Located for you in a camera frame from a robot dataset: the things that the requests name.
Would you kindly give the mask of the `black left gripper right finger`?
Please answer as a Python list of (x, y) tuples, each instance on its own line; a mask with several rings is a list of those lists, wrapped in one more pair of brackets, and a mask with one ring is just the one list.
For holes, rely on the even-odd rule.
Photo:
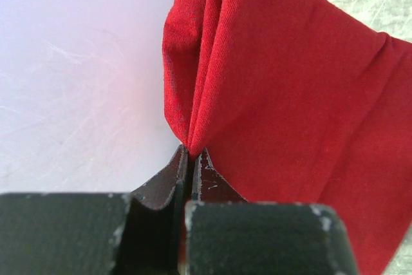
[(185, 206), (186, 274), (358, 274), (347, 230), (322, 204), (246, 201), (196, 159)]

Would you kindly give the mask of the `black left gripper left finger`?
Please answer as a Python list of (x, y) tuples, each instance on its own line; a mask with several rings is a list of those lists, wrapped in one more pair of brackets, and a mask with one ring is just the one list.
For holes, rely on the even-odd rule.
[(2, 274), (176, 274), (188, 154), (130, 193), (4, 193)]

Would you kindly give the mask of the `red t shirt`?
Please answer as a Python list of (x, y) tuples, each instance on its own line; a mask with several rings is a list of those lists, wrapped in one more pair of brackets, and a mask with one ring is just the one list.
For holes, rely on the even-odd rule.
[(174, 0), (164, 113), (246, 199), (318, 202), (362, 274), (411, 222), (411, 44), (327, 0)]

